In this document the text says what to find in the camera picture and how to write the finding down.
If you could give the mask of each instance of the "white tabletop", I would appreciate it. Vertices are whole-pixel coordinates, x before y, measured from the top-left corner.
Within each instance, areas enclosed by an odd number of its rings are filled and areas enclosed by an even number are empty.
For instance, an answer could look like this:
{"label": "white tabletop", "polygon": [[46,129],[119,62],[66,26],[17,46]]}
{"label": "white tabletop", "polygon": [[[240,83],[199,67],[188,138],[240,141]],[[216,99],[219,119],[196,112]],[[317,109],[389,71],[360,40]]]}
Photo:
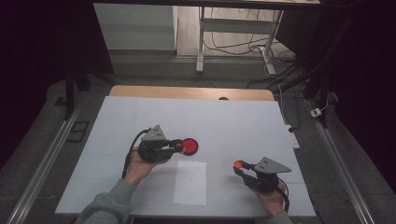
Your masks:
{"label": "white tabletop", "polygon": [[[56,213],[78,214],[97,193],[109,191],[121,176],[134,137],[157,124],[167,139],[192,137],[199,149],[190,157],[175,154],[157,166],[134,193],[132,215],[265,217],[256,196],[233,172],[234,161],[257,163],[262,157],[292,170],[279,175],[290,189],[290,216],[315,215],[277,102],[111,96],[102,105]],[[204,180],[191,192],[205,197],[204,205],[174,203],[177,179],[182,184],[180,178],[185,178],[185,170],[177,168],[180,161],[205,166],[197,173]]]}

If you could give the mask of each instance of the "wall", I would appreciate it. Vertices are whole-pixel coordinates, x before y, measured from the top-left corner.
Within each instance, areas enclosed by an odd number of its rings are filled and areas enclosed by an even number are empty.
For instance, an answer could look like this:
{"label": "wall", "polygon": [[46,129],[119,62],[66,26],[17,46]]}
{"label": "wall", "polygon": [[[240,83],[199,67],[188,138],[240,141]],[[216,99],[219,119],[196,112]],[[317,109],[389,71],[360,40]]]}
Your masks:
{"label": "wall", "polygon": [[108,49],[175,50],[177,7],[94,4]]}

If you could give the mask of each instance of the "human hand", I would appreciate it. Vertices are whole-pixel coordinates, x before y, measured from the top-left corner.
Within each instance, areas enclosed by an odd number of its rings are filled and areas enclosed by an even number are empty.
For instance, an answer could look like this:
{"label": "human hand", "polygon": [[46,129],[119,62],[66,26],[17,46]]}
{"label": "human hand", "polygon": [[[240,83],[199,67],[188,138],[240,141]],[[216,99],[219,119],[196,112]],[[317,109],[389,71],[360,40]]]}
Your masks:
{"label": "human hand", "polygon": [[147,161],[143,161],[140,158],[139,153],[137,152],[137,147],[131,152],[131,159],[129,160],[128,172],[124,179],[129,183],[137,186],[142,179],[149,175],[152,168],[156,165],[166,163],[167,161],[159,161],[155,163],[149,163]]}
{"label": "human hand", "polygon": [[[279,181],[277,185],[283,192],[286,185]],[[276,190],[263,194],[255,189],[250,188],[259,198],[262,208],[267,212],[268,216],[274,217],[283,212],[283,196]]]}

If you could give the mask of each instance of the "orange gripper tip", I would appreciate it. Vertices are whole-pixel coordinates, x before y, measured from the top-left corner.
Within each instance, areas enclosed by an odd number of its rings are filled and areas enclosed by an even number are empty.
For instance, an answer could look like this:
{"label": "orange gripper tip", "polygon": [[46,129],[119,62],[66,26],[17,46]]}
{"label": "orange gripper tip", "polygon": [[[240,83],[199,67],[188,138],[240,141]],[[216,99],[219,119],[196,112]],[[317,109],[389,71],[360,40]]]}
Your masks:
{"label": "orange gripper tip", "polygon": [[235,161],[235,162],[233,163],[233,166],[234,166],[235,168],[241,169],[241,168],[242,168],[242,162],[241,162],[241,161]]}

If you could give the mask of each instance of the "wooden panel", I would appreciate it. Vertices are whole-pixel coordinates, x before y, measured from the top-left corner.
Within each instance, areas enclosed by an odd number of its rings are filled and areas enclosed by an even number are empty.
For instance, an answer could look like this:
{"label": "wooden panel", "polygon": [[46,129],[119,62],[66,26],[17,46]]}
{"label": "wooden panel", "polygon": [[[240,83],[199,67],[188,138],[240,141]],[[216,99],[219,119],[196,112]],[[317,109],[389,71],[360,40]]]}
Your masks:
{"label": "wooden panel", "polygon": [[227,97],[239,101],[274,101],[268,90],[212,89],[187,87],[115,86],[110,96],[133,96],[177,99],[213,99]]}

